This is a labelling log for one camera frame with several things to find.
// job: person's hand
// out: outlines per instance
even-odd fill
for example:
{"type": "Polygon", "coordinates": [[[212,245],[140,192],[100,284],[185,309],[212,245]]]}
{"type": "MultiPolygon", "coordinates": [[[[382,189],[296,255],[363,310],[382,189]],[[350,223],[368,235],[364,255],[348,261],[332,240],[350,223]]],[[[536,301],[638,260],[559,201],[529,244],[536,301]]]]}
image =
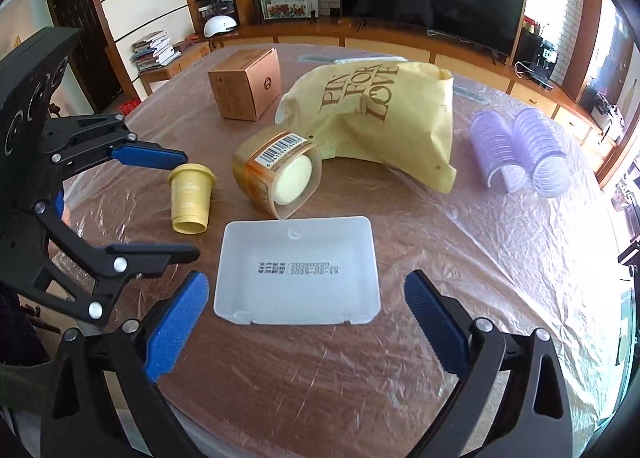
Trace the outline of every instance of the person's hand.
{"type": "MultiPolygon", "coordinates": [[[[67,225],[71,225],[71,211],[66,206],[66,204],[62,212],[62,221],[67,225]]],[[[49,258],[52,258],[53,256],[55,256],[59,250],[60,249],[57,247],[55,243],[49,242],[49,258]]]]}

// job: stack of books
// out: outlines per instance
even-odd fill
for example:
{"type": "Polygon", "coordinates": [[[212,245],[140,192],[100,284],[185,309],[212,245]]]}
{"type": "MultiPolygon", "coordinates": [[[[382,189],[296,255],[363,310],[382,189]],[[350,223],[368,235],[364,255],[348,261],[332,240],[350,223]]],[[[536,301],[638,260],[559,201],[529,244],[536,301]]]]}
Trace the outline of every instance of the stack of books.
{"type": "Polygon", "coordinates": [[[171,63],[180,56],[166,31],[151,32],[132,45],[133,57],[139,72],[154,70],[171,63]]]}

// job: table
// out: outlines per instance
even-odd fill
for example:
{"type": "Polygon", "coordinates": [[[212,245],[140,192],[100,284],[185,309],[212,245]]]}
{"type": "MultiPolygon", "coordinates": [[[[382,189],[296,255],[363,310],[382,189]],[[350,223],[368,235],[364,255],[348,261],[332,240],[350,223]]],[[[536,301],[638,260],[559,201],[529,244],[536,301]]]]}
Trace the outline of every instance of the table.
{"type": "Polygon", "coordinates": [[[195,63],[200,58],[206,56],[209,52],[210,48],[208,43],[197,43],[188,47],[183,51],[179,58],[173,60],[168,65],[163,66],[162,68],[156,68],[155,70],[141,72],[140,80],[142,81],[142,86],[144,87],[146,94],[151,95],[154,92],[151,89],[151,83],[167,81],[172,77],[177,76],[180,72],[187,69],[187,67],[191,66],[191,64],[195,63]]]}
{"type": "MultiPolygon", "coordinates": [[[[284,90],[318,66],[319,56],[370,55],[264,45],[271,46],[278,49],[284,90]]],[[[166,172],[110,162],[83,174],[68,191],[72,225],[91,243],[191,242],[202,252],[198,261],[168,269],[161,279],[132,281],[111,326],[141,318],[191,269],[209,276],[213,292],[226,223],[268,218],[239,190],[231,161],[236,146],[273,123],[277,103],[257,123],[222,119],[207,79],[207,70],[238,48],[262,47],[213,52],[126,119],[142,140],[183,149],[191,162],[216,174],[205,233],[188,237],[171,229],[166,172]]],[[[512,333],[549,330],[567,382],[577,455],[607,396],[618,393],[610,388],[620,324],[620,291],[610,291],[616,244],[594,175],[578,143],[559,125],[552,127],[569,154],[572,175],[564,196],[543,199],[527,189],[503,195],[485,188],[468,140],[470,119],[485,108],[513,118],[523,106],[456,77],[451,164],[458,176],[449,195],[383,165],[324,161],[318,191],[294,217],[370,219],[380,314],[361,326],[236,326],[215,316],[212,293],[175,370],[159,380],[167,399],[238,449],[236,456],[403,458],[455,382],[440,368],[404,303],[404,276],[420,268],[472,317],[488,317],[512,333]]],[[[501,377],[498,385],[505,382],[501,377]]],[[[500,391],[468,450],[481,444],[499,400],[500,391]]]]}

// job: orange box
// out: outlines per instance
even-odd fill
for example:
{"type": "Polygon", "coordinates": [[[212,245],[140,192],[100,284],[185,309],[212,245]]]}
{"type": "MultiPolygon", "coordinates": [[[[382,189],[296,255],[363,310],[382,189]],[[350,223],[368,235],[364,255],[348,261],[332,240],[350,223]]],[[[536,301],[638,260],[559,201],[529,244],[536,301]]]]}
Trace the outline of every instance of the orange box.
{"type": "Polygon", "coordinates": [[[280,63],[275,48],[239,50],[209,70],[220,115],[257,121],[280,95],[280,63]]]}

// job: wooden side table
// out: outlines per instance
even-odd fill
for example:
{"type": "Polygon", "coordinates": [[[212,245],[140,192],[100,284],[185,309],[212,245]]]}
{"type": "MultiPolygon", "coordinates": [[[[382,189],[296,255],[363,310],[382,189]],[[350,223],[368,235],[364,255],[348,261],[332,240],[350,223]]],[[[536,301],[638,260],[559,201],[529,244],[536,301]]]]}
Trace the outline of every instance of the wooden side table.
{"type": "Polygon", "coordinates": [[[145,88],[146,94],[151,95],[153,93],[151,83],[167,81],[175,77],[200,58],[204,58],[209,52],[208,43],[197,43],[187,48],[179,58],[173,60],[168,65],[140,74],[140,80],[142,81],[142,86],[145,88]]]}

